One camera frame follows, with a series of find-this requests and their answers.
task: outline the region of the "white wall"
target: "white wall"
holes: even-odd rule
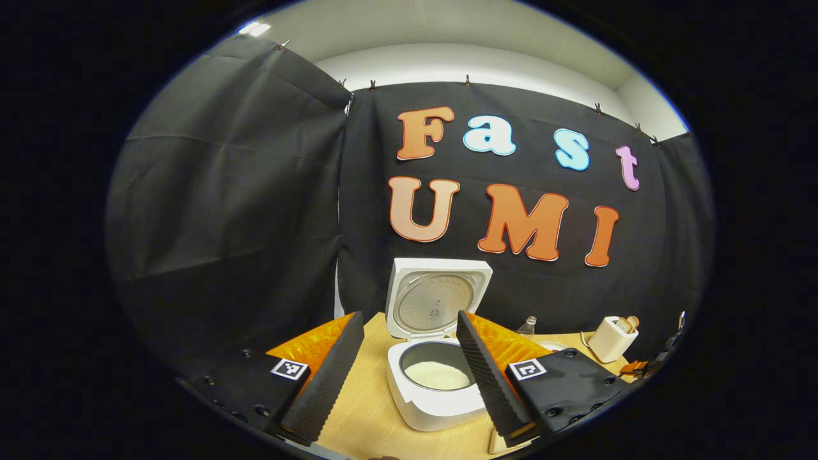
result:
[[[315,65],[350,91],[418,82],[490,83],[562,97],[633,124],[617,93],[602,83],[549,61],[516,52],[455,43],[419,43],[370,48],[331,57]]]
[[[629,78],[617,95],[642,131],[659,141],[688,131],[667,98],[641,74]]]

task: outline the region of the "pink letter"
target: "pink letter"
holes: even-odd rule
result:
[[[638,165],[636,157],[631,155],[631,148],[628,146],[616,149],[616,156],[622,159],[622,178],[625,185],[634,192],[639,188],[639,179],[633,176],[633,167]]]

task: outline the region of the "ceiling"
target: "ceiling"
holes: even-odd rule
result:
[[[257,19],[311,62],[373,47],[463,43],[550,61],[618,90],[635,74],[582,32],[513,0],[304,0]]]

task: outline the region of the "glass bottle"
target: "glass bottle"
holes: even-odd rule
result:
[[[537,324],[537,317],[529,316],[528,319],[525,320],[525,324],[517,329],[517,333],[529,340],[534,340],[535,324]]]

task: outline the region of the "white rice cooker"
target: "white rice cooker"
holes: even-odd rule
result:
[[[479,260],[395,259],[386,328],[406,343],[387,353],[387,379],[398,411],[418,431],[439,431],[486,413],[456,338],[460,310],[474,313],[492,277]]]

